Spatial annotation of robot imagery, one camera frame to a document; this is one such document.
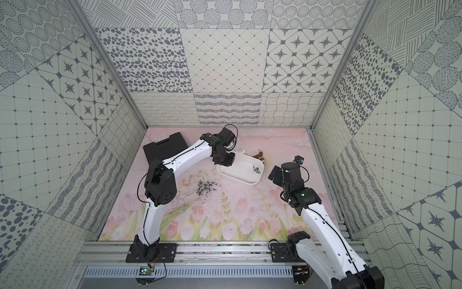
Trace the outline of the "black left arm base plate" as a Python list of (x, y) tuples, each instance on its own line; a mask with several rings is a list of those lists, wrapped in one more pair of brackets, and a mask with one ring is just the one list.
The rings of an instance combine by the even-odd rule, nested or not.
[(127, 263), (173, 263), (178, 245), (176, 243), (156, 243), (150, 246), (141, 242), (131, 244), (126, 256)]

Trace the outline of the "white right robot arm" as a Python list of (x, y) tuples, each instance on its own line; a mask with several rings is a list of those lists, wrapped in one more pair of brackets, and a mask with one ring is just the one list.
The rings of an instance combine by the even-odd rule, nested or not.
[(383, 289), (385, 277), (370, 267), (333, 225), (321, 198), (305, 186), (301, 168), (303, 157), (280, 167), (274, 166), (268, 179), (282, 188), (280, 198), (295, 209), (321, 243), (318, 249), (311, 236), (299, 231), (288, 236), (288, 255), (303, 260), (329, 289)]

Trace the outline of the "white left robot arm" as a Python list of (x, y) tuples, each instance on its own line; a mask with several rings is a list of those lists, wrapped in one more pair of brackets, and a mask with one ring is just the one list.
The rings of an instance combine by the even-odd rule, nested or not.
[(161, 221), (167, 207), (177, 195), (176, 179), (198, 162), (212, 158), (214, 164), (230, 167), (235, 160), (238, 132), (225, 125), (216, 133), (204, 133), (190, 147), (178, 154), (150, 163), (145, 180), (146, 211), (137, 237), (142, 245), (152, 246), (160, 240)]

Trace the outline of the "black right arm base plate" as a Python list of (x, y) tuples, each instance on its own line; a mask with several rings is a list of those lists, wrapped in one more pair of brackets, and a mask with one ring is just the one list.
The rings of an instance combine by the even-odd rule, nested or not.
[(273, 263), (306, 263), (296, 253), (290, 253), (286, 243), (271, 242), (268, 248)]

